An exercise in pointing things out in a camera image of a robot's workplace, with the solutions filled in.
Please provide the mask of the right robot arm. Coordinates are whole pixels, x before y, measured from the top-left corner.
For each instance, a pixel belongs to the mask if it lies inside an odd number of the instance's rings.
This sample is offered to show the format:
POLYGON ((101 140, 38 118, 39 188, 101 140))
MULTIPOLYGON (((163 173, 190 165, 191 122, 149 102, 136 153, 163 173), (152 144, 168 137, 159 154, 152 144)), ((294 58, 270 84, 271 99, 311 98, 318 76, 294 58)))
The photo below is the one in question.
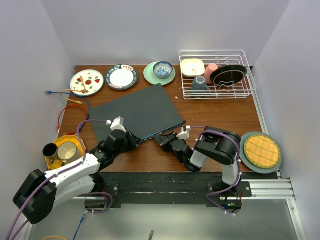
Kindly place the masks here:
POLYGON ((241 190, 242 172, 240 168, 241 138, 232 131, 210 126, 183 126, 181 133, 170 133, 154 137, 159 146, 171 153, 186 169, 198 173, 207 159, 219 163, 222 167, 222 183, 212 188, 209 194, 226 194, 233 197, 241 190), (190 130, 203 129, 196 144, 191 148, 187 139, 190 130))

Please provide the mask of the black network switch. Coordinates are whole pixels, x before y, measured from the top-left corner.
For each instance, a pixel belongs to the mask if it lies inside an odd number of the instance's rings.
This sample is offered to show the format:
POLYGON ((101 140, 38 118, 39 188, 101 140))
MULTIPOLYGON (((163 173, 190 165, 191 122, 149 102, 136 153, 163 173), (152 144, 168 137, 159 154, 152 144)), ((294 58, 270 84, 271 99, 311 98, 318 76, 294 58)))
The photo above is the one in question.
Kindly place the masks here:
POLYGON ((124 119, 124 127, 143 141, 179 128, 186 122, 161 84, 93 107, 89 117, 95 120, 124 119))

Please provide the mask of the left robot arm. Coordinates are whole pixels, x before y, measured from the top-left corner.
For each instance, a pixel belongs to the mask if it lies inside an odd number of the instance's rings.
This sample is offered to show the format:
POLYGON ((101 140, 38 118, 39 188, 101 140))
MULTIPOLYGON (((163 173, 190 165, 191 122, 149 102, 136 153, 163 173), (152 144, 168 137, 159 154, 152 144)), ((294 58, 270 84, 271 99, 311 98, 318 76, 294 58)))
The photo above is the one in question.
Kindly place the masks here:
POLYGON ((142 140, 129 129, 114 130, 84 157, 56 170, 32 171, 13 197, 13 203, 32 224, 43 221, 59 204, 90 193, 99 196, 104 184, 92 175, 109 167, 122 153, 140 146, 142 140))

